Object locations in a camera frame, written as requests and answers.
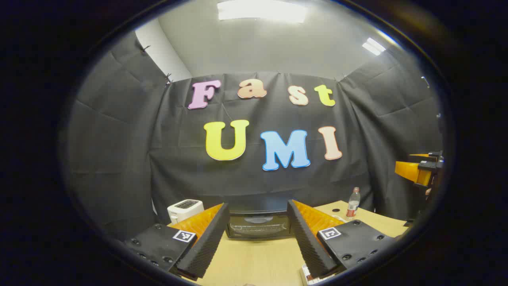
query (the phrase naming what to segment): yellow letter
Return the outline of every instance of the yellow letter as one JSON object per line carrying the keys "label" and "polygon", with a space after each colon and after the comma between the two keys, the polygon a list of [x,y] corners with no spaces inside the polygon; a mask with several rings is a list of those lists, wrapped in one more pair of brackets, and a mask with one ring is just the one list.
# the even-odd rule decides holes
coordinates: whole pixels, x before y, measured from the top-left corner
{"label": "yellow letter", "polygon": [[235,128],[235,146],[231,149],[223,149],[220,143],[222,129],[226,126],[224,122],[209,122],[205,124],[206,130],[206,153],[218,161],[234,160],[245,152],[245,128],[249,125],[247,120],[231,121]]}
{"label": "yellow letter", "polygon": [[322,104],[326,106],[335,105],[335,100],[330,99],[330,97],[328,96],[329,94],[332,94],[332,90],[326,88],[326,85],[322,84],[318,87],[315,87],[314,90],[317,91],[317,93],[319,94],[319,99],[321,100]]}

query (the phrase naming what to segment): foam letter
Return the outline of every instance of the foam letter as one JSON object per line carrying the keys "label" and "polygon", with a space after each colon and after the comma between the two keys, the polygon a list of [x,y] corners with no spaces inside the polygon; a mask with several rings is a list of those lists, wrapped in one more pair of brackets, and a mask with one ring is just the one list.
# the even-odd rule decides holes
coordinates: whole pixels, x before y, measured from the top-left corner
{"label": "foam letter", "polygon": [[224,122],[209,122],[205,124],[206,130],[206,153],[218,161],[234,160],[245,152],[245,128],[249,125],[247,120],[231,121],[235,128],[235,146],[231,149],[223,149],[220,143],[222,129],[226,126]]}
{"label": "foam letter", "polygon": [[251,78],[244,80],[240,83],[238,96],[240,98],[263,97],[266,95],[266,90],[263,88],[263,82],[259,79]]}
{"label": "foam letter", "polygon": [[303,89],[303,87],[292,85],[288,87],[288,92],[289,100],[291,100],[292,104],[307,105],[307,103],[309,103],[309,99],[305,96],[305,89]]}
{"label": "foam letter", "polygon": [[194,94],[192,96],[192,102],[189,104],[189,109],[205,108],[208,102],[205,101],[205,96],[208,100],[211,100],[214,88],[220,88],[220,80],[212,80],[205,82],[196,82],[192,85],[194,88]]}
{"label": "foam letter", "polygon": [[288,167],[292,155],[293,162],[291,162],[291,166],[293,168],[309,166],[310,161],[307,159],[307,151],[305,149],[306,136],[306,131],[294,130],[291,132],[288,144],[286,145],[276,131],[261,133],[261,138],[265,141],[266,145],[266,163],[263,165],[263,170],[273,171],[279,169],[279,164],[275,162],[275,156],[279,158],[284,168]]}
{"label": "foam letter", "polygon": [[317,131],[321,133],[323,135],[323,138],[325,139],[325,147],[326,147],[325,159],[335,160],[342,157],[342,152],[339,150],[339,147],[337,146],[337,141],[335,140],[335,127],[325,126],[321,127]]}
{"label": "foam letter", "polygon": [[326,85],[322,84],[318,87],[314,88],[315,91],[319,94],[319,99],[321,100],[321,103],[326,106],[334,106],[335,100],[330,99],[329,94],[332,94],[332,90],[329,90]]}

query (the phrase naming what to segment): letter u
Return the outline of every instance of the letter u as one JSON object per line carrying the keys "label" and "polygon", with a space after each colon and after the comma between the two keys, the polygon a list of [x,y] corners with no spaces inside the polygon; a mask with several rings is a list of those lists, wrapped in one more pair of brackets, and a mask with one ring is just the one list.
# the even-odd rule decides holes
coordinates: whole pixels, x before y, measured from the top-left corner
{"label": "letter u", "polygon": [[245,152],[246,139],[245,129],[249,125],[247,120],[231,121],[231,126],[235,128],[235,146],[231,149],[223,149],[220,142],[222,129],[226,126],[224,122],[209,122],[205,124],[206,130],[206,153],[218,161],[234,160],[242,156]]}

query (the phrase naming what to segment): ceiling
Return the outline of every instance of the ceiling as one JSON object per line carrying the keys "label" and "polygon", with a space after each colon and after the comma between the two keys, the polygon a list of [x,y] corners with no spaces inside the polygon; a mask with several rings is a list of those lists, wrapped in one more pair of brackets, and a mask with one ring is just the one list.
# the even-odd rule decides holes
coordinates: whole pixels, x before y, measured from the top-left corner
{"label": "ceiling", "polygon": [[219,21],[217,1],[191,0],[159,17],[169,42],[192,76],[279,71],[341,80],[375,55],[371,37],[388,43],[355,12],[326,0],[307,7],[303,23],[266,19]]}

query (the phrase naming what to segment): screw hole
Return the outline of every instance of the screw hole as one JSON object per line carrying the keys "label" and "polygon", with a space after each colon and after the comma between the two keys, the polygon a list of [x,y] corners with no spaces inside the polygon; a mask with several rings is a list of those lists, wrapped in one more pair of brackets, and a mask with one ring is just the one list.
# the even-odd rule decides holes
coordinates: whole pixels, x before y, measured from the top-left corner
{"label": "screw hole", "polygon": [[166,263],[173,263],[173,259],[171,257],[163,256],[162,260]]}

